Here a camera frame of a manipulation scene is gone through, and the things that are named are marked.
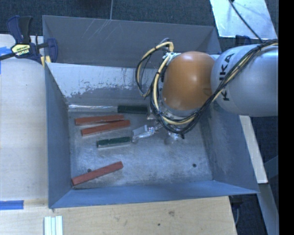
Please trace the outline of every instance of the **black carpet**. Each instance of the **black carpet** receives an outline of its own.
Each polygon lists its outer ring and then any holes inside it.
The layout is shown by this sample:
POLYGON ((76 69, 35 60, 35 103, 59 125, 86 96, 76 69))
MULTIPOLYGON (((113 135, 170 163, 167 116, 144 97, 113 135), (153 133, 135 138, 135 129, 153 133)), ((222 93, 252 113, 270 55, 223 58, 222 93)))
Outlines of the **black carpet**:
MULTIPOLYGON (((279 0, 265 1, 278 35, 279 0)), ((15 15, 32 16, 30 34, 40 36, 42 15, 216 26, 209 0, 0 0, 0 33, 8 33, 6 22, 15 15)), ((235 46, 232 38, 219 41, 222 51, 235 46)), ((266 163, 278 155, 278 117, 254 117, 252 123, 266 163)), ((270 179, 270 185, 278 207, 278 176, 270 179)), ((266 235, 256 195, 242 200, 238 235, 266 235)))

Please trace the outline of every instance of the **gray bin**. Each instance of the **gray bin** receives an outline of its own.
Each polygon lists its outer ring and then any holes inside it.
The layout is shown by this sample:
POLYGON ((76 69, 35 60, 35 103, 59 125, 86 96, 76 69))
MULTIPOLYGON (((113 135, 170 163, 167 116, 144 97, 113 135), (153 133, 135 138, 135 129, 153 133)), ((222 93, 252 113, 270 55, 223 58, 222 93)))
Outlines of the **gray bin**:
MULTIPOLYGON (((162 39, 175 51, 220 52, 213 27, 43 16, 44 37, 58 41, 57 63, 46 67, 49 207, 141 203, 258 192, 238 115, 214 103, 185 139, 165 145, 166 131, 138 143, 97 149, 96 141, 131 135, 131 126, 82 137, 74 118, 115 113, 118 105, 149 105, 139 96, 135 67, 162 39), (123 169, 73 187, 71 178, 117 161, 123 169)), ((145 86, 161 61, 156 53, 145 86)))

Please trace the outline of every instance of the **red wooden block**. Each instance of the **red wooden block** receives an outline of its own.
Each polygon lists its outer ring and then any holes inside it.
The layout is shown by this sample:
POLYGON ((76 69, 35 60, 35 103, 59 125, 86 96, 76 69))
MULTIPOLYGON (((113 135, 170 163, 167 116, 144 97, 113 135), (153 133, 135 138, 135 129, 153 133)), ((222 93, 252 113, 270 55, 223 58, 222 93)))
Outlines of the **red wooden block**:
POLYGON ((74 178, 72 178, 72 184, 73 184, 73 186, 76 186, 76 185, 82 184, 84 182, 87 182, 89 180, 92 180, 92 179, 101 177, 103 175, 109 174, 111 172, 120 170, 122 168, 123 168, 123 164, 121 161, 119 161, 114 164, 110 164, 105 167, 99 168, 97 170, 93 170, 91 172, 74 177, 74 178))
POLYGON ((85 128, 81 130, 82 136, 88 136, 92 134, 102 133, 106 131, 112 131, 120 128, 125 128, 130 126, 129 120, 121 120, 108 124, 103 124, 95 127, 85 128))
POLYGON ((75 125, 89 125, 95 123, 114 122, 120 120, 124 120, 124 116, 122 114, 95 117, 79 117, 75 119, 75 125))

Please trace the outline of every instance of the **bin floor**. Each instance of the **bin floor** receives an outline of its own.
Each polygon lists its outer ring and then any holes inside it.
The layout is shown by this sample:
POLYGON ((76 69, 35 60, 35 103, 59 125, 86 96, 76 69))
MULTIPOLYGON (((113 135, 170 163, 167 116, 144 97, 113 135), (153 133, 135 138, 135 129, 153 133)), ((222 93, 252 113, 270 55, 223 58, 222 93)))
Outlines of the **bin floor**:
POLYGON ((212 180, 207 153, 199 126, 185 139, 165 144, 167 131, 161 128, 155 135, 137 143, 97 148, 98 140, 132 136, 132 130, 145 124, 153 125, 145 115, 124 114, 129 127, 82 137, 80 130, 91 126, 75 126, 74 119, 115 114, 112 112, 70 112, 71 176, 75 177, 106 165, 122 161, 123 169, 90 180, 75 188, 102 188, 129 185, 150 185, 212 180))

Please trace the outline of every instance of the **yellow clamp label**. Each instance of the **yellow clamp label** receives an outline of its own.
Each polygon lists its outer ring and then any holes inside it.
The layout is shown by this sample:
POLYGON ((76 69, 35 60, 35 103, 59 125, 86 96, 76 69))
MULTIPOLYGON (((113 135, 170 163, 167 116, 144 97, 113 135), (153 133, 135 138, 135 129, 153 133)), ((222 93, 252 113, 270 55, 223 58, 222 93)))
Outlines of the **yellow clamp label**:
POLYGON ((17 55, 21 56, 24 54, 29 53, 30 45, 15 45, 11 48, 12 52, 17 55))

